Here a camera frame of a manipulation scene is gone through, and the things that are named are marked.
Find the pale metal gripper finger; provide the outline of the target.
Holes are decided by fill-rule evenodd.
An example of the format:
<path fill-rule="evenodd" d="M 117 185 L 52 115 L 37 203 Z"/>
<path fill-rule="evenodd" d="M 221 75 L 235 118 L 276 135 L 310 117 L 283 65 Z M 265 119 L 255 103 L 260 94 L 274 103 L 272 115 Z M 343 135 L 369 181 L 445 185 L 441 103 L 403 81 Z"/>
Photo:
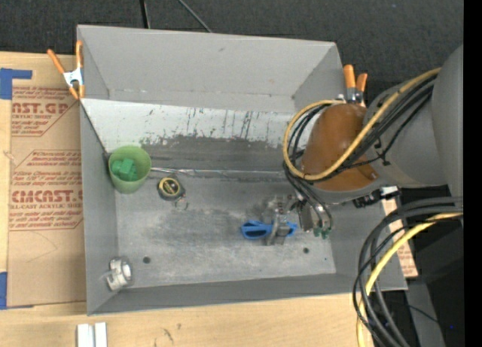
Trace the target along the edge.
<path fill-rule="evenodd" d="M 280 226 L 272 226 L 272 230 L 270 234 L 265 239 L 265 245 L 272 246 L 272 245 L 284 245 L 285 239 L 288 236 L 288 226 L 282 225 Z"/>
<path fill-rule="evenodd" d="M 269 199 L 264 209 L 264 223 L 287 222 L 288 203 L 287 196 L 274 196 L 272 199 Z"/>

